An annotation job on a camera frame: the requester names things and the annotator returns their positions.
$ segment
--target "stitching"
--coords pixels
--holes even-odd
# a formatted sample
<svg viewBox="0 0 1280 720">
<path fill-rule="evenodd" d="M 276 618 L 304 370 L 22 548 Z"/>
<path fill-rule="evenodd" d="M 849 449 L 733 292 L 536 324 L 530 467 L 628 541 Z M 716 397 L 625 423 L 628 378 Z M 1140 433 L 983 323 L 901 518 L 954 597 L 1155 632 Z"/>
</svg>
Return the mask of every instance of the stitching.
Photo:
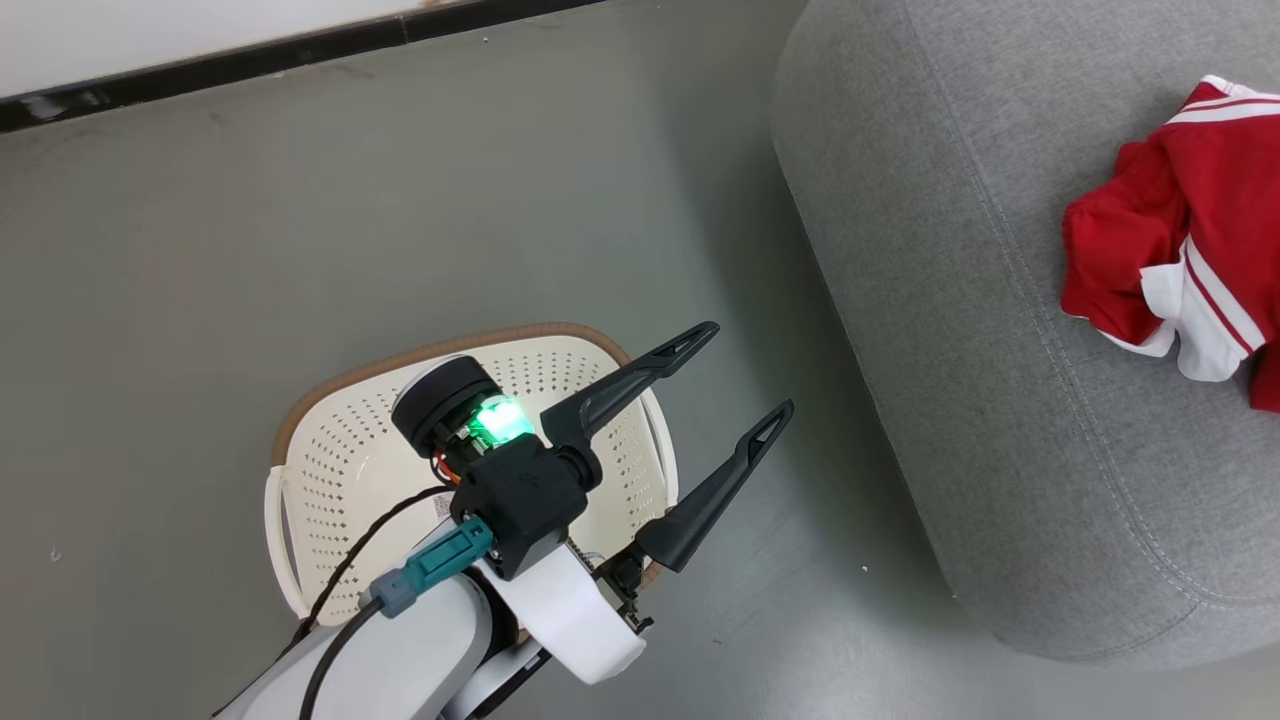
<svg viewBox="0 0 1280 720">
<path fill-rule="evenodd" d="M 946 110 L 948 119 L 946 126 L 947 126 L 947 132 L 951 136 L 951 141 L 957 147 L 964 149 L 965 159 L 968 160 L 964 170 L 966 179 L 969 181 L 969 187 L 974 192 L 974 196 L 978 199 L 983 214 L 987 217 L 987 222 L 991 225 L 992 234 L 996 237 L 1000 252 L 1005 259 L 1005 265 L 1009 268 L 1014 288 L 1018 292 L 1018 296 L 1020 297 L 1023 306 L 1032 320 L 1032 325 L 1036 329 L 1036 334 L 1039 340 L 1041 347 L 1044 350 L 1050 365 L 1053 368 L 1053 374 L 1057 377 L 1059 386 L 1062 388 L 1062 395 L 1066 398 L 1066 404 L 1070 407 L 1071 414 L 1075 416 L 1076 424 L 1079 425 L 1080 432 L 1085 438 L 1085 443 L 1089 447 L 1089 454 L 1093 456 L 1093 461 L 1098 468 L 1098 473 L 1102 475 L 1105 484 L 1107 486 L 1107 491 L 1111 493 L 1111 501 L 1116 511 L 1124 520 L 1125 529 L 1129 530 L 1129 537 L 1133 539 L 1139 552 L 1142 552 L 1142 556 L 1147 559 L 1147 562 L 1151 564 L 1151 566 L 1155 568 L 1157 573 L 1160 573 L 1160 575 L 1165 579 L 1165 582 L 1172 585 L 1179 593 L 1185 596 L 1188 600 L 1192 600 L 1197 603 L 1207 605 L 1211 607 L 1230 607 L 1230 605 L 1213 601 L 1217 600 L 1217 601 L 1228 601 L 1230 603 L 1271 605 L 1276 600 L 1280 600 L 1280 593 L 1258 596 L 1258 597 L 1239 597 L 1239 596 L 1228 596 L 1210 591 L 1204 585 L 1201 585 L 1194 579 L 1192 579 L 1160 547 L 1160 543 L 1156 541 L 1151 529 L 1147 527 L 1147 521 L 1142 518 L 1142 514 L 1138 510 L 1138 506 L 1134 502 L 1133 496 L 1124 482 L 1124 475 L 1120 473 L 1119 466 L 1115 462 L 1115 456 L 1111 452 L 1111 446 L 1107 442 L 1106 436 L 1100 430 L 1101 424 L 1098 423 L 1097 416 L 1093 413 L 1093 407 L 1089 405 L 1088 396 L 1080 387 L 1079 379 L 1075 375 L 1075 369 L 1071 365 L 1071 361 L 1068 357 L 1068 354 L 1062 346 L 1061 337 L 1059 336 L 1051 322 L 1050 323 L 1042 322 L 1048 316 L 1044 309 L 1043 300 L 1036 297 L 1036 305 L 1038 305 L 1039 307 L 1037 311 L 1037 309 L 1032 305 L 1030 297 L 1028 297 L 1029 293 L 1023 288 L 1024 281 L 1019 275 L 1018 266 L 1014 264 L 1012 258 L 1014 256 L 1018 258 L 1018 263 L 1021 265 L 1027 281 L 1030 281 L 1032 273 L 1030 268 L 1027 264 L 1027 259 L 1023 256 L 1016 243 L 1011 243 L 1012 247 L 1010 249 L 1010 243 L 1006 242 L 1005 232 L 1002 231 L 1002 228 L 1009 227 L 1009 219 L 1005 217 L 1005 213 L 998 206 L 998 204 L 996 204 L 993 200 L 988 202 L 989 192 L 987 191 L 987 184 L 979 177 L 980 165 L 978 164 L 973 149 L 969 146 L 968 138 L 964 137 L 959 131 L 959 120 L 956 119 L 951 99 L 942 85 L 941 77 L 938 76 L 933 58 L 924 51 L 924 44 L 920 41 L 920 36 L 919 32 L 916 31 L 915 20 L 911 17 L 911 10 L 909 8 L 909 4 L 900 3 L 900 6 L 902 8 L 904 17 L 906 18 L 906 26 L 911 33 L 911 40 L 915 44 L 916 53 L 925 61 L 925 69 L 928 70 L 927 72 L 928 81 L 933 86 L 934 94 L 942 101 L 942 106 Z M 992 206 L 995 206 L 996 213 L 1000 217 L 1000 223 L 997 223 L 996 218 L 992 215 Z M 1052 342 L 1052 345 L 1057 347 L 1057 352 L 1053 351 L 1053 347 L 1050 346 L 1050 342 Z M 1066 365 L 1068 372 L 1065 377 L 1062 373 L 1062 366 L 1059 364 L 1059 359 L 1061 359 L 1062 363 Z M 1082 416 L 1080 414 L 1080 405 L 1075 402 L 1074 396 L 1079 396 L 1080 405 L 1084 406 L 1084 411 L 1088 415 L 1088 425 L 1084 421 L 1084 416 Z M 1100 456 L 1098 454 L 1097 443 L 1100 441 L 1103 448 L 1102 455 L 1106 456 L 1106 462 L 1103 462 L 1103 457 Z M 1123 506 L 1120 495 L 1116 493 L 1116 486 L 1119 486 L 1120 495 L 1124 496 Z M 1142 534 L 1146 537 L 1147 542 L 1143 542 L 1143 539 L 1138 537 L 1135 527 L 1142 530 Z M 1183 585 L 1178 584 L 1178 582 L 1175 582 L 1174 578 L 1171 578 L 1169 573 L 1165 571 L 1165 568 L 1162 565 L 1167 565 L 1174 571 L 1174 574 L 1178 577 L 1179 580 L 1181 580 L 1188 585 L 1192 585 L 1198 592 L 1188 591 Z M 1199 594 L 1204 594 L 1208 597 L 1198 597 Z"/>
<path fill-rule="evenodd" d="M 1201 603 L 1197 602 L 1196 605 L 1192 606 L 1190 610 L 1188 610 L 1187 612 L 1184 612 L 1180 618 L 1178 618 L 1176 620 L 1174 620 L 1169 625 L 1165 625 L 1164 628 L 1158 628 L 1155 632 L 1152 632 L 1152 633 L 1149 633 L 1147 635 L 1143 635 L 1143 637 L 1140 637 L 1140 638 L 1138 638 L 1135 641 L 1129 641 L 1126 643 L 1116 644 L 1116 646 L 1108 647 L 1106 650 L 1100 650 L 1097 652 L 1089 652 L 1089 653 L 1085 653 L 1085 655 L 1055 655 L 1053 660 L 1061 660 L 1061 661 L 1065 661 L 1065 662 L 1098 662 L 1098 661 L 1102 661 L 1102 660 L 1108 660 L 1108 659 L 1112 659 L 1112 657 L 1117 657 L 1120 655 L 1125 655 L 1125 653 L 1133 652 L 1135 650 L 1143 648 L 1143 647 L 1146 647 L 1146 646 L 1148 646 L 1148 644 L 1158 641 L 1160 638 L 1162 638 L 1162 637 L 1172 633 L 1174 630 L 1178 629 L 1179 625 L 1181 625 L 1183 623 L 1185 623 L 1187 620 L 1189 620 L 1190 616 L 1194 615 L 1196 611 L 1198 611 L 1201 607 L 1203 607 L 1203 605 L 1201 605 Z"/>
</svg>

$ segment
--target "cable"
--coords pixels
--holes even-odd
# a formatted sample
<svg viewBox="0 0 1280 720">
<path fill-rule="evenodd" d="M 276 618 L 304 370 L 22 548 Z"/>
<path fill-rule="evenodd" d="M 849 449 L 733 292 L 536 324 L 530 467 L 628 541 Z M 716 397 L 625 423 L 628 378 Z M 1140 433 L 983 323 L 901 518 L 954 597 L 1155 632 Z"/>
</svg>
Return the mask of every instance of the cable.
<svg viewBox="0 0 1280 720">
<path fill-rule="evenodd" d="M 298 625 L 298 629 L 293 633 L 293 639 L 291 639 L 288 647 L 285 647 L 284 651 L 280 652 L 280 657 L 284 657 L 285 653 L 288 653 L 291 650 L 293 650 L 294 646 L 302 642 L 303 638 L 311 634 L 311 628 L 315 625 L 316 618 L 320 616 L 320 611 L 324 609 L 325 601 L 329 600 L 329 596 L 333 594 L 334 588 L 338 587 L 338 580 L 342 579 L 342 574 L 347 571 L 347 568 L 351 568 L 351 564 L 356 560 L 356 556 L 360 555 L 360 551 L 364 550 L 366 544 L 369 544 L 369 541 L 372 539 L 375 534 L 378 534 L 378 530 L 383 529 L 383 525 L 389 523 L 392 518 L 399 515 L 401 512 L 412 507 L 413 505 L 417 505 L 419 502 L 422 502 L 429 497 L 434 497 L 436 495 L 445 492 L 453 492 L 453 488 L 440 487 L 440 486 L 426 488 L 422 492 L 415 495 L 413 497 L 407 497 L 397 502 L 390 510 L 383 512 L 381 518 L 374 520 L 374 524 L 369 525 L 369 529 L 365 530 L 365 534 L 360 536 L 360 539 L 356 541 L 356 544 L 351 546 L 351 550 L 347 551 L 347 556 L 342 559 L 342 562 L 339 562 L 338 566 L 333 569 L 333 574 L 329 575 L 329 582 L 325 583 L 324 589 L 320 591 L 319 596 L 316 596 L 315 603 L 311 605 L 311 614 L 307 615 L 307 618 L 302 620 L 302 623 Z"/>
<path fill-rule="evenodd" d="M 320 656 L 316 669 L 311 671 L 311 682 L 307 683 L 307 693 L 302 696 L 302 711 L 298 712 L 298 720 L 311 720 L 311 715 L 316 708 L 316 697 L 320 694 L 320 684 L 324 683 L 325 675 L 333 667 L 333 661 L 338 659 L 338 653 L 342 652 L 342 648 L 356 635 L 360 628 L 364 628 L 365 623 L 374 615 L 378 615 L 378 611 L 381 609 L 383 598 L 375 597 L 369 605 L 361 607 L 360 612 L 348 620 L 338 630 L 338 634 L 333 637 L 333 642 L 329 643 L 329 647 L 324 650 L 324 655 Z"/>
<path fill-rule="evenodd" d="M 448 475 L 444 474 L 444 470 L 440 469 L 440 456 L 439 455 L 436 455 L 431 460 L 431 474 L 435 475 L 435 479 L 440 480 L 442 483 L 444 483 L 447 486 L 457 484 L 452 479 L 449 479 Z"/>
<path fill-rule="evenodd" d="M 452 478 L 452 480 L 448 480 L 451 484 L 457 486 L 458 483 L 462 482 L 462 478 L 460 478 L 458 474 L 454 473 L 453 470 L 451 470 L 449 466 L 444 462 L 444 454 L 443 452 L 436 452 L 435 454 L 435 465 L 445 475 L 448 475 L 449 478 Z"/>
</svg>

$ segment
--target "black cable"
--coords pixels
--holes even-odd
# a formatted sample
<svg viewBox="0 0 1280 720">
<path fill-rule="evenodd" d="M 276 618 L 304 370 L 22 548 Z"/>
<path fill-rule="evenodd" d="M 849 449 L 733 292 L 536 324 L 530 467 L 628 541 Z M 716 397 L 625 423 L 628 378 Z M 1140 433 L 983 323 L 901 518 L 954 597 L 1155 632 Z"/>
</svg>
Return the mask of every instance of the black cable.
<svg viewBox="0 0 1280 720">
<path fill-rule="evenodd" d="M 360 555 L 360 551 L 364 550 L 366 544 L 369 544 L 369 541 L 372 539 L 375 534 L 378 534 L 378 530 L 383 529 L 383 525 L 389 523 L 392 518 L 399 515 L 404 510 L 412 507 L 413 505 L 417 505 L 419 502 L 422 502 L 429 497 L 435 497 L 436 495 L 444 492 L 453 492 L 453 487 L 436 486 L 426 488 L 422 492 L 415 495 L 413 497 L 407 497 L 397 502 L 396 506 L 393 506 L 390 510 L 383 512 L 381 518 L 374 520 L 374 524 L 369 525 L 369 529 L 365 530 L 365 534 L 360 536 L 360 539 L 356 541 L 356 544 L 351 546 L 351 550 L 347 551 L 347 556 L 342 559 L 342 562 L 339 562 L 338 566 L 333 569 L 333 574 L 329 575 L 329 582 L 325 583 L 324 589 L 320 591 L 319 596 L 316 596 L 315 603 L 311 605 L 311 614 L 307 615 L 305 620 L 302 620 L 302 624 L 300 624 L 298 629 L 293 633 L 293 639 L 289 641 L 288 647 L 285 647 L 284 651 L 280 652 L 280 656 L 276 657 L 276 660 L 284 657 L 285 653 L 288 653 L 291 650 L 293 650 L 294 646 L 302 642 L 303 638 L 311 634 L 311 628 L 315 625 L 316 618 L 320 616 L 320 611 L 324 609 L 325 601 L 329 600 L 329 596 L 333 594 L 334 588 L 338 587 L 338 580 L 342 579 L 342 574 L 347 571 L 347 568 L 351 568 L 351 564 L 356 560 L 356 556 Z"/>
<path fill-rule="evenodd" d="M 302 711 L 298 712 L 298 720 L 311 720 L 311 714 L 316 708 L 316 697 L 320 694 L 320 685 L 324 683 L 324 676 L 329 674 L 329 669 L 333 667 L 333 661 L 338 659 L 338 653 L 356 635 L 356 632 L 365 626 L 365 623 L 374 615 L 378 615 L 378 611 L 381 609 L 383 598 L 375 597 L 369 605 L 361 607 L 360 612 L 348 620 L 338 630 L 338 634 L 333 637 L 333 642 L 329 643 L 329 647 L 324 650 L 324 655 L 320 656 L 316 669 L 311 671 L 311 682 L 307 683 L 307 694 L 302 696 Z"/>
</svg>

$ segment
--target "white stripe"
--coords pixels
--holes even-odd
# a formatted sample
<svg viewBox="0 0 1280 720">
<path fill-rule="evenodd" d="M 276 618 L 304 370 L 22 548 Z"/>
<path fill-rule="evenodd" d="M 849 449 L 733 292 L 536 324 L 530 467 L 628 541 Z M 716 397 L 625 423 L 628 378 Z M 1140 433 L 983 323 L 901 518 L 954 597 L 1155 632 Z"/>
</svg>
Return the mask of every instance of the white stripe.
<svg viewBox="0 0 1280 720">
<path fill-rule="evenodd" d="M 1183 108 L 1181 110 L 1179 110 L 1179 113 L 1187 113 L 1187 111 L 1192 111 L 1192 110 L 1208 110 L 1211 108 L 1217 108 L 1220 105 L 1228 105 L 1228 104 L 1231 104 L 1231 102 L 1242 102 L 1242 104 L 1257 102 L 1258 105 L 1266 105 L 1267 102 L 1280 102 L 1280 95 L 1271 96 L 1271 97 L 1262 97 L 1262 96 L 1257 96 L 1257 97 L 1220 97 L 1217 100 L 1204 100 L 1204 101 L 1201 101 L 1201 102 L 1192 102 L 1192 104 L 1187 105 L 1185 108 Z"/>
<path fill-rule="evenodd" d="M 1151 337 L 1144 340 L 1142 345 L 1134 345 L 1132 342 L 1125 342 L 1111 333 L 1098 331 L 1102 337 L 1110 340 L 1111 342 L 1119 345 L 1120 347 L 1128 350 L 1129 352 L 1137 352 L 1138 355 L 1147 355 L 1148 357 L 1164 357 L 1169 355 L 1169 348 L 1174 346 L 1174 336 L 1176 334 L 1174 324 L 1169 320 L 1160 323 L 1156 332 L 1151 333 Z"/>
<path fill-rule="evenodd" d="M 1244 338 L 1244 342 L 1249 343 L 1253 350 L 1262 347 L 1267 342 L 1262 337 L 1262 331 L 1258 329 L 1257 323 L 1253 322 L 1253 318 L 1249 316 L 1240 302 L 1235 300 L 1231 291 L 1222 284 L 1213 268 L 1208 266 L 1208 263 L 1204 261 L 1204 256 L 1199 254 L 1196 242 L 1192 241 L 1192 236 L 1189 234 L 1187 236 L 1187 263 L 1196 270 L 1196 277 L 1204 286 L 1204 292 L 1213 299 L 1217 309 L 1226 316 L 1226 322 L 1231 323 L 1235 332 L 1240 333 L 1240 337 Z"/>
<path fill-rule="evenodd" d="M 1181 111 L 1174 115 L 1172 119 L 1165 124 L 1171 126 L 1174 123 L 1220 123 L 1224 120 L 1239 120 L 1243 118 L 1261 118 L 1263 115 L 1280 115 L 1280 104 L 1266 102 L 1266 104 L 1231 105 L 1230 108 L 1219 108 L 1216 110 Z"/>
<path fill-rule="evenodd" d="M 1234 82 L 1225 81 L 1217 76 L 1204 76 L 1201 78 L 1202 85 L 1212 85 L 1219 92 L 1226 95 L 1226 97 L 1219 97 L 1217 100 L 1201 100 L 1199 102 L 1189 102 L 1183 110 L 1199 109 L 1199 108 L 1213 108 L 1216 105 L 1222 105 L 1226 102 L 1235 102 L 1236 100 L 1280 100 L 1280 95 L 1267 95 L 1266 92 L 1254 92 L 1252 87 L 1245 87 L 1243 85 L 1235 85 Z"/>
<path fill-rule="evenodd" d="M 1222 382 L 1249 356 L 1190 278 L 1183 284 L 1181 309 L 1174 323 L 1181 338 L 1178 369 L 1193 380 Z"/>
</svg>

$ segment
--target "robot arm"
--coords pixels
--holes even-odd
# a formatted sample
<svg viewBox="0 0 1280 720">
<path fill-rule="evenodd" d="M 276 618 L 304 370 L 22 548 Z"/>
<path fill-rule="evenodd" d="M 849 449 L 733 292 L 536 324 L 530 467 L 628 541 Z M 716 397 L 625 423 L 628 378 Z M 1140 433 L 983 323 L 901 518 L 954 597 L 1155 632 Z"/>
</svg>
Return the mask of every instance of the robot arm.
<svg viewBox="0 0 1280 720">
<path fill-rule="evenodd" d="M 289 717 L 314 703 L 302 717 L 467 720 L 488 715 L 550 657 L 589 684 L 625 670 L 652 624 L 636 609 L 645 557 L 684 569 L 792 405 L 765 415 L 712 477 L 594 570 L 567 544 L 603 475 L 590 438 L 718 329 L 695 325 L 548 409 L 549 447 L 468 356 L 410 383 L 392 421 L 420 456 L 443 457 L 458 475 L 451 519 L 372 583 L 346 632 L 307 635 L 219 717 Z"/>
</svg>

